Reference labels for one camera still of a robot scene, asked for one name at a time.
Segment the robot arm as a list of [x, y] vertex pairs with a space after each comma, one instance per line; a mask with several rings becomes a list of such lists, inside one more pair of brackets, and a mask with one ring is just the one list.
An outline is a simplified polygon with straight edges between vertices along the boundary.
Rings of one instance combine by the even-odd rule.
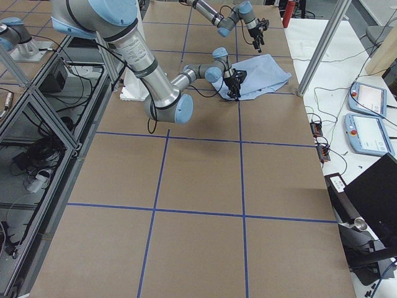
[[243, 23], [252, 38], [252, 42], [248, 42], [243, 32], [244, 41], [252, 45], [255, 50], [259, 53], [262, 52], [261, 47], [264, 45], [263, 32], [269, 27], [269, 20], [262, 18], [259, 19], [255, 16], [253, 6], [250, 1], [243, 1], [234, 7], [229, 7], [230, 13], [225, 16], [221, 13], [223, 7], [219, 11], [216, 11], [206, 1], [194, 0], [194, 1], [179, 1], [180, 4], [190, 6], [207, 20], [211, 22], [217, 28], [218, 33], [222, 37], [227, 37], [231, 31], [237, 26], [238, 22]]
[[85, 39], [100, 35], [115, 47], [116, 56], [132, 69], [149, 92], [145, 111], [150, 119], [188, 122], [194, 102], [183, 91], [197, 79], [220, 81], [228, 87], [231, 98], [240, 97], [247, 73], [232, 67], [223, 47], [213, 51], [210, 64], [187, 65], [177, 77], [168, 80], [138, 30], [136, 1], [52, 1], [51, 19], [53, 27], [63, 34]]

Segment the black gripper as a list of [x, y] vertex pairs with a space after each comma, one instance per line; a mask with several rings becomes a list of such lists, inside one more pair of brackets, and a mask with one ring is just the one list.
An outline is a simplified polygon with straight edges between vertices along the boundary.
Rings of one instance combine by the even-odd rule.
[[263, 31], [266, 31], [268, 27], [269, 20], [265, 18], [257, 18], [248, 23], [248, 32], [253, 38], [252, 45], [254, 46], [254, 49], [258, 52], [262, 51], [261, 47], [264, 45]]
[[236, 70], [235, 68], [231, 68], [225, 72], [223, 81], [228, 87], [228, 96], [230, 98], [234, 98], [235, 101], [239, 101], [240, 89], [241, 85], [246, 79], [247, 71], [245, 70]]

